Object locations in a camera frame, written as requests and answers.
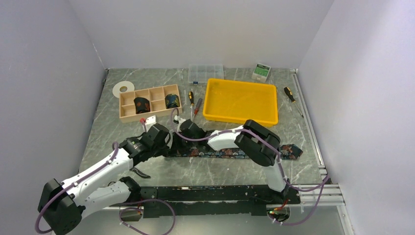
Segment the navy floral necktie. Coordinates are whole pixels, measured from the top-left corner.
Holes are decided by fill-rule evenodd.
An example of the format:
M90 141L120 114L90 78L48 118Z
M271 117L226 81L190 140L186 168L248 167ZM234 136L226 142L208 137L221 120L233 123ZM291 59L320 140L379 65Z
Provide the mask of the navy floral necktie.
M279 148L281 158L283 160L297 160L302 154L303 150L295 144L283 144ZM220 159L248 159L241 149L238 148L226 148L218 151L202 152L197 148L191 148L190 150L180 153L178 150L170 150L166 157L185 157L185 158L220 158Z

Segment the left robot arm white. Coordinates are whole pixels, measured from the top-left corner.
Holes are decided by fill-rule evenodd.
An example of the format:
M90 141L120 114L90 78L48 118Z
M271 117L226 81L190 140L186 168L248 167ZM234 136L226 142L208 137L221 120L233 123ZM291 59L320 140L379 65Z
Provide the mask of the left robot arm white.
M61 182L56 179L47 182L38 205L36 232L45 233L39 227L41 218L50 226L50 231L66 235L102 208L120 203L137 204L142 198L141 187L131 177L122 177L107 187L104 184L139 163L165 154L168 135L169 130L156 123L138 137L114 142L112 153L83 172Z

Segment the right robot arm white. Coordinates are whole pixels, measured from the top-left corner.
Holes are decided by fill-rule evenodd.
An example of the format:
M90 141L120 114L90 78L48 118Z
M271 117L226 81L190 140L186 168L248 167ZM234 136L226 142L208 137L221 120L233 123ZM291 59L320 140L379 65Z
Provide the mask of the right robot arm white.
M187 153L192 148L205 153L240 149L263 168L271 200L282 203L288 198L288 180L280 166L280 138L254 120L249 119L245 124L233 129L205 131L187 119L178 124L172 138L171 152L178 154Z

